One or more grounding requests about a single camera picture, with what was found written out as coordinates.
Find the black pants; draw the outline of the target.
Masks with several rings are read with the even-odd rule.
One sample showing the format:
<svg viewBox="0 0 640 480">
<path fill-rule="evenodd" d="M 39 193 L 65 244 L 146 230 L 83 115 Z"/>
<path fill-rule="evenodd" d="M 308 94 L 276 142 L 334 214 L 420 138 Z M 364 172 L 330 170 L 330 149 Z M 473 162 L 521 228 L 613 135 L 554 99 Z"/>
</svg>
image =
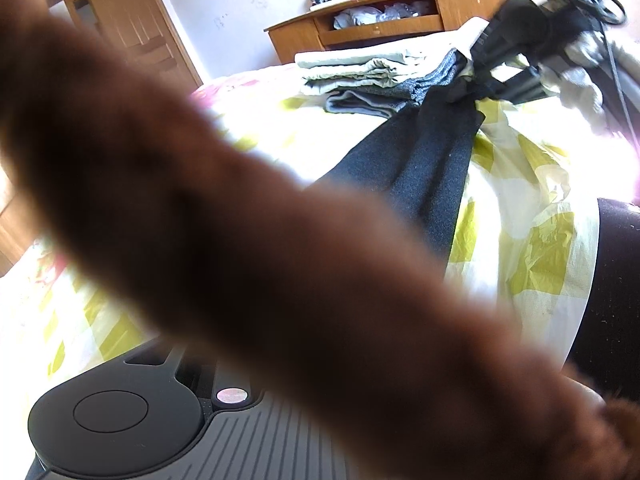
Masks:
<svg viewBox="0 0 640 480">
<path fill-rule="evenodd" d="M 387 119 L 320 180 L 383 195 L 435 256 L 447 260 L 484 119 L 464 79 L 435 86 L 420 106 Z"/>
</svg>

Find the folded light green cloth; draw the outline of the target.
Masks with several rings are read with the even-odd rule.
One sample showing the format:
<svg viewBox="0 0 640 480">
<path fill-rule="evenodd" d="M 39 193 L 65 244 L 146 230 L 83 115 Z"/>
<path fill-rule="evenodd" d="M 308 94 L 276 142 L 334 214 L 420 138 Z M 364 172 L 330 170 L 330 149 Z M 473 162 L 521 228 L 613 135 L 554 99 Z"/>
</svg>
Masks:
<svg viewBox="0 0 640 480">
<path fill-rule="evenodd" d="M 474 16 L 450 32 L 406 38 L 371 47 L 302 52 L 294 62 L 311 96 L 338 88 L 395 87 L 436 72 L 446 58 L 461 53 L 467 60 L 471 47 L 489 25 Z"/>
</svg>

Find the folded grey cloth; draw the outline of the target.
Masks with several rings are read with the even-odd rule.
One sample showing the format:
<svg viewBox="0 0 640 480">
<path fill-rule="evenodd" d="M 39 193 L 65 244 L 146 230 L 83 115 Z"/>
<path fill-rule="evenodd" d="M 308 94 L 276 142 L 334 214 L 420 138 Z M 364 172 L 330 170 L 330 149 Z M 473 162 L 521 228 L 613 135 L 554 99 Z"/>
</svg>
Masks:
<svg viewBox="0 0 640 480">
<path fill-rule="evenodd" d="M 419 108 L 428 90 L 451 84 L 468 63 L 468 58 L 462 52 L 452 49 L 431 73 L 410 78 L 397 86 L 367 86 L 333 91 L 324 102 L 324 110 L 332 114 L 361 114 L 388 119 L 406 107 Z"/>
</svg>

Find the colourful checkered bed quilt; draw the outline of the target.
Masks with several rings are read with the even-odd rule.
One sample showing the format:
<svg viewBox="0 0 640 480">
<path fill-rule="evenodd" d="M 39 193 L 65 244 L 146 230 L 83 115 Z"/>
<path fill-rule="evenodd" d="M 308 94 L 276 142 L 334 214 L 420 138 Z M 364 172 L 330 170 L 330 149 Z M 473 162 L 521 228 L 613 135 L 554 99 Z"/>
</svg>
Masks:
<svg viewBox="0 0 640 480">
<path fill-rule="evenodd" d="M 598 200 L 497 104 L 475 136 L 447 260 L 383 195 L 231 146 L 193 102 L 105 52 L 1 63 L 1 145 L 46 228 L 166 332 L 280 387 L 433 389 L 570 354 Z"/>
</svg>

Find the person's black clothed leg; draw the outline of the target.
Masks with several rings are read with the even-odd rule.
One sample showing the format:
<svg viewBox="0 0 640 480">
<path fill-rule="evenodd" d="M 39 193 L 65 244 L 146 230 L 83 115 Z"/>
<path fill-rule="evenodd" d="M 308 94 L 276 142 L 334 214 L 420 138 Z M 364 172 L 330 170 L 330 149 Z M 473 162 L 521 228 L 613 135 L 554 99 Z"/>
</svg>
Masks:
<svg viewBox="0 0 640 480">
<path fill-rule="evenodd" d="M 568 359 L 600 393 L 639 399 L 639 208 L 598 200 L 596 270 Z"/>
</svg>

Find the wooden door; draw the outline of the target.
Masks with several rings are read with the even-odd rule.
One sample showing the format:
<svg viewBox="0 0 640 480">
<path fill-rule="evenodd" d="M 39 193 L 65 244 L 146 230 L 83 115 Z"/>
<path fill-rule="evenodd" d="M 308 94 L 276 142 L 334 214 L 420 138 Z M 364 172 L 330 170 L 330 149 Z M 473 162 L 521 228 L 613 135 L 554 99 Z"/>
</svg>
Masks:
<svg viewBox="0 0 640 480">
<path fill-rule="evenodd" d="M 162 0 L 47 0 L 92 29 L 132 64 L 191 93 L 202 80 Z"/>
</svg>

